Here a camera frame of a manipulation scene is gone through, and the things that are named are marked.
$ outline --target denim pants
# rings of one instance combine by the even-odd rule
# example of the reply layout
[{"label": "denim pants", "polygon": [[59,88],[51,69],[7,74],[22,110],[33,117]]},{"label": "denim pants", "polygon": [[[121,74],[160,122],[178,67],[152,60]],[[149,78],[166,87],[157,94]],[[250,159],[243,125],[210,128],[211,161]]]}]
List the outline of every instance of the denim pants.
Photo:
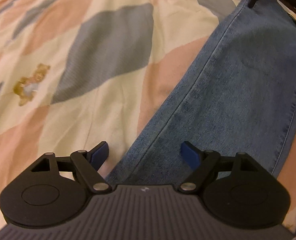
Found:
[{"label": "denim pants", "polygon": [[242,0],[107,176],[114,184],[180,184],[180,155],[244,151],[277,177],[296,133],[296,21],[277,0]]}]

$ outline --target white logo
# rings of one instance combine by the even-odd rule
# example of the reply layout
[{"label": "white logo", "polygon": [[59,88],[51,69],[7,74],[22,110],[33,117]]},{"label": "white logo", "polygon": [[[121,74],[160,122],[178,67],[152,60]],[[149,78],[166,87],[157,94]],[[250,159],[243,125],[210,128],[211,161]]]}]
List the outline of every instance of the white logo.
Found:
[{"label": "white logo", "polygon": [[146,191],[150,190],[150,188],[148,188],[148,187],[143,187],[143,188],[141,188],[140,190],[143,191],[143,192],[146,192]]}]

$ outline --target bed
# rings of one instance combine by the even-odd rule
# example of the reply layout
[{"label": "bed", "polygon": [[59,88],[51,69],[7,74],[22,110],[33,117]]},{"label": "bed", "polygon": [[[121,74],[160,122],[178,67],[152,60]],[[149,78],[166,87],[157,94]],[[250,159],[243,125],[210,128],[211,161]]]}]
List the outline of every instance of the bed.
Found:
[{"label": "bed", "polygon": [[[0,0],[0,192],[43,153],[101,141],[106,176],[239,1]],[[296,136],[278,180],[295,232]]]}]

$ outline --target ribbed gray surface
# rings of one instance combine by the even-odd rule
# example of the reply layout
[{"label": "ribbed gray surface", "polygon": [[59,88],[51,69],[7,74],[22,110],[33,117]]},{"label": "ribbed gray surface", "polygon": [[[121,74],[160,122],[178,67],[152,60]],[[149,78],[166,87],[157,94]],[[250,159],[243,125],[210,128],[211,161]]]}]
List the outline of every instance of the ribbed gray surface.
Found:
[{"label": "ribbed gray surface", "polygon": [[73,220],[48,229],[7,225],[0,240],[290,240],[282,226],[242,230],[206,212],[198,197],[177,193],[172,186],[118,186],[94,196]]}]

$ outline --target metal pin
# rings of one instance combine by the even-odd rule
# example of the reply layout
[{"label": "metal pin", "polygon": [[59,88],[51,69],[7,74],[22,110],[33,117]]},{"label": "metal pin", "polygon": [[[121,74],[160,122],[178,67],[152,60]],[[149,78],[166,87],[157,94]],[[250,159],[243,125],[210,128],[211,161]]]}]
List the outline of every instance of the metal pin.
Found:
[{"label": "metal pin", "polygon": [[94,188],[94,190],[97,190],[97,191],[103,191],[103,190],[108,189],[109,185],[107,183],[99,182],[99,183],[96,183],[93,186],[93,188]]},{"label": "metal pin", "polygon": [[186,191],[192,191],[197,188],[196,184],[191,182],[185,182],[181,184],[180,187],[182,190],[186,190]]}]

